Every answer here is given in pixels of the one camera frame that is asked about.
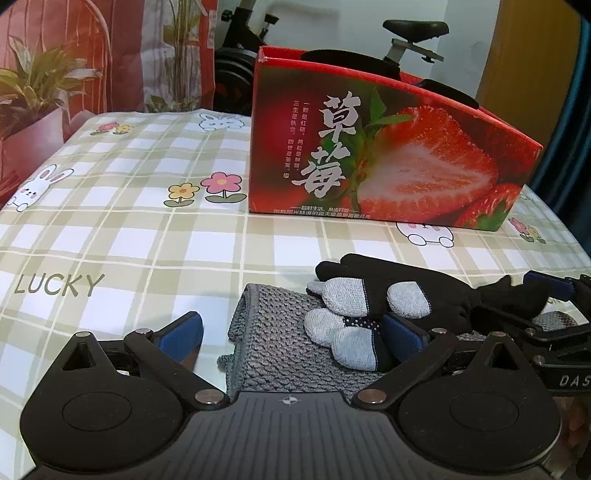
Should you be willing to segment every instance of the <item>black glove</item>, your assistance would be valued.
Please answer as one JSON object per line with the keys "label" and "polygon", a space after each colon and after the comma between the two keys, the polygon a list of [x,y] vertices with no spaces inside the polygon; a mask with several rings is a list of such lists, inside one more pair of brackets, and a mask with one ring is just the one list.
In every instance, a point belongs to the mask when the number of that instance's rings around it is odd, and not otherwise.
{"label": "black glove", "polygon": [[319,263],[316,276],[320,281],[308,284],[308,292],[320,295],[327,308],[306,316],[306,332],[319,345],[330,346],[341,364],[356,369],[392,367],[379,334],[386,313],[424,330],[442,327],[460,335],[472,331],[470,312],[482,303],[531,319],[548,299],[545,288],[513,287],[508,275],[474,289],[438,271],[357,254],[345,255],[340,263]]}

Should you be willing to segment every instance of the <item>knitted cloth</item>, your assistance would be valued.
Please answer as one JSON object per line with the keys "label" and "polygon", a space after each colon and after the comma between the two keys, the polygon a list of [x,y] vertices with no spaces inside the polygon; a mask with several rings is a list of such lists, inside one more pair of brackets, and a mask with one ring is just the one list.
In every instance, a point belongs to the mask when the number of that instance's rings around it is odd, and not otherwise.
{"label": "knitted cloth", "polygon": [[248,284],[228,330],[232,355],[217,363],[226,371],[232,400],[239,391],[355,392],[383,374],[339,365],[329,348],[313,343],[304,316],[324,307],[320,299],[269,285]]}

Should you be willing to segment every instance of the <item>yellow flower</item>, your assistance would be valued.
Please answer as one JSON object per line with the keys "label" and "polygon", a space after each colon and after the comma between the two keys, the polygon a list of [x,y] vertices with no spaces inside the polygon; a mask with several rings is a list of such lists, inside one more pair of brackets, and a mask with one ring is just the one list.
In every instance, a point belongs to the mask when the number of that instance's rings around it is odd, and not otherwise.
{"label": "yellow flower", "polygon": [[168,198],[175,199],[192,199],[195,197],[195,192],[199,191],[199,187],[192,183],[183,183],[182,185],[171,185],[168,187],[170,194]]}
{"label": "yellow flower", "polygon": [[113,132],[113,133],[123,135],[123,134],[129,133],[130,131],[131,131],[130,125],[120,125],[118,127],[115,127],[115,132]]}

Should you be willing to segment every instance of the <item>table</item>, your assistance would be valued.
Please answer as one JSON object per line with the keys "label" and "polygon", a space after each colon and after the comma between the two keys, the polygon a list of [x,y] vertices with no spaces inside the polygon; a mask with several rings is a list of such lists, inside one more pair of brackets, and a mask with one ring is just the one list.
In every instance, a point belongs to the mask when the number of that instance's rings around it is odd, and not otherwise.
{"label": "table", "polygon": [[[32,467],[20,411],[74,332],[118,339],[197,310],[205,334],[196,372],[225,388],[216,359],[233,351],[226,332],[247,283],[303,292],[319,261],[348,252],[437,269],[475,287],[505,274],[518,283],[528,270],[591,271],[573,235],[527,187],[494,233],[252,215],[244,199],[250,119],[219,117],[95,117],[44,164],[49,178],[63,175],[47,191],[35,187],[30,205],[20,196],[0,212],[0,479]],[[243,195],[231,203],[232,193]],[[585,321],[571,304],[547,308]]]}

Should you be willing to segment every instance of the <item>sliced strawberry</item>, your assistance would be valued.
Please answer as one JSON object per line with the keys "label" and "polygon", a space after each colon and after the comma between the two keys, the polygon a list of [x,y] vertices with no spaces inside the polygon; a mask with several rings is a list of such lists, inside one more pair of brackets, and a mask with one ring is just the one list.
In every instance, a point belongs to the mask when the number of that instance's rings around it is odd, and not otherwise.
{"label": "sliced strawberry", "polygon": [[425,222],[458,210],[496,182],[494,161],[444,109],[423,105],[399,113],[374,139],[371,169],[359,185],[362,213],[400,222]]}
{"label": "sliced strawberry", "polygon": [[470,205],[455,221],[454,226],[495,231],[513,207],[521,192],[521,186],[501,183],[484,197]]}
{"label": "sliced strawberry", "polygon": [[483,148],[499,168],[499,181],[525,183],[534,171],[541,146],[494,125],[483,131]]}

